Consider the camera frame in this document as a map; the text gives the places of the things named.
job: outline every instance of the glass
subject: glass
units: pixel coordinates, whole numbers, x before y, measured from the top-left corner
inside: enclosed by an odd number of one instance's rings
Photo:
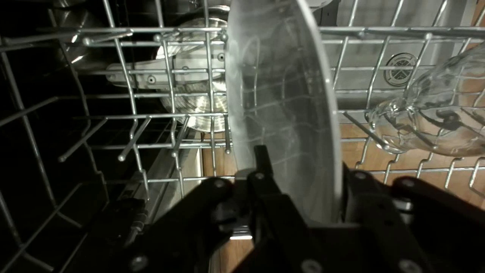
[[[451,157],[485,154],[485,46],[422,75],[404,96],[366,113],[384,143],[399,155],[411,149]]]

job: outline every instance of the plate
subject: plate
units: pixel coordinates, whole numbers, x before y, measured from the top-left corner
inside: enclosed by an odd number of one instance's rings
[[[338,220],[340,126],[331,70],[305,0],[232,2],[228,111],[240,170],[266,144],[281,190],[313,226]]]

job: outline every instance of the drinking glass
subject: drinking glass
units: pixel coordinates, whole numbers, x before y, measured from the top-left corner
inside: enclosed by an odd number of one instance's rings
[[[366,113],[381,149],[449,157],[485,154],[485,46],[479,44],[414,81],[404,96]]]

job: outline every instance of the clear plastic plate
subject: clear plastic plate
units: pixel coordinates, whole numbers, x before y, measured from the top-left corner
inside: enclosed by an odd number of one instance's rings
[[[234,154],[255,169],[266,144],[275,179],[311,225],[338,219],[340,128],[331,70],[305,0],[234,2],[226,84]]]

